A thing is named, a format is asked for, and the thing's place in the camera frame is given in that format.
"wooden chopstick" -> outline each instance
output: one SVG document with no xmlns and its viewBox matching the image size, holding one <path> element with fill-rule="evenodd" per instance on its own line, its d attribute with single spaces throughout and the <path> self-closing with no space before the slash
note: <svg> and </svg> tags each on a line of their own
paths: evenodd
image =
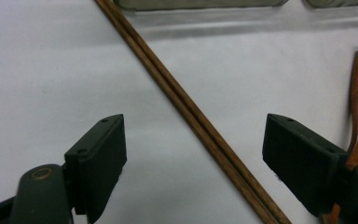
<svg viewBox="0 0 358 224">
<path fill-rule="evenodd" d="M 260 218 L 265 223 L 290 223 L 115 4 L 109 0 L 97 0 L 97 3 Z"/>
</svg>

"white table surface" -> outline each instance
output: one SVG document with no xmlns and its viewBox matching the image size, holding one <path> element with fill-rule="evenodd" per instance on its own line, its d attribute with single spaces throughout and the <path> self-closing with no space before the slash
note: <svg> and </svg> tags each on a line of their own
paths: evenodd
<svg viewBox="0 0 358 224">
<path fill-rule="evenodd" d="M 358 7 L 126 15 L 292 222 L 318 223 L 262 161 L 265 122 L 347 148 Z M 120 113 L 128 162 L 98 223 L 260 223 L 93 1 L 0 1 L 0 202 Z"/>
</svg>

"spoon handle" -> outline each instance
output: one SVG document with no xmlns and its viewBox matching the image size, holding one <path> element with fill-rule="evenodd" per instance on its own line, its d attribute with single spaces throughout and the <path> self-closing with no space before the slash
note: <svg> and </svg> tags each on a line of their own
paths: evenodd
<svg viewBox="0 0 358 224">
<path fill-rule="evenodd" d="M 350 86 L 350 104 L 352 115 L 351 143 L 348 147 L 349 157 L 346 166 L 352 170 L 358 165 L 358 51 L 353 60 Z M 331 214 L 322 215 L 324 224 L 338 224 L 339 206 L 335 203 Z"/>
</svg>

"gray container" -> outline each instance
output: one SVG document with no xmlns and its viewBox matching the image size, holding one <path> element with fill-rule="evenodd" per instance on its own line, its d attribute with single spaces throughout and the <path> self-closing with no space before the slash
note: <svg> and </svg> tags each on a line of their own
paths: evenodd
<svg viewBox="0 0 358 224">
<path fill-rule="evenodd" d="M 173 10 L 213 7 L 279 7 L 288 0 L 114 0 L 127 10 Z"/>
<path fill-rule="evenodd" d="M 355 7 L 358 6 L 358 0 L 306 0 L 310 7 Z"/>
</svg>

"chopsticks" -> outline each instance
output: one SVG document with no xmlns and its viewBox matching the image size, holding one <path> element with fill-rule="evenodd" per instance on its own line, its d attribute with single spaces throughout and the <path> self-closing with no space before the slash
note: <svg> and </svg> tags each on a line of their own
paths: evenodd
<svg viewBox="0 0 358 224">
<path fill-rule="evenodd" d="M 96 2 L 261 220 L 264 223 L 290 223 L 220 133 L 121 14 L 118 7 L 110 0 Z"/>
</svg>

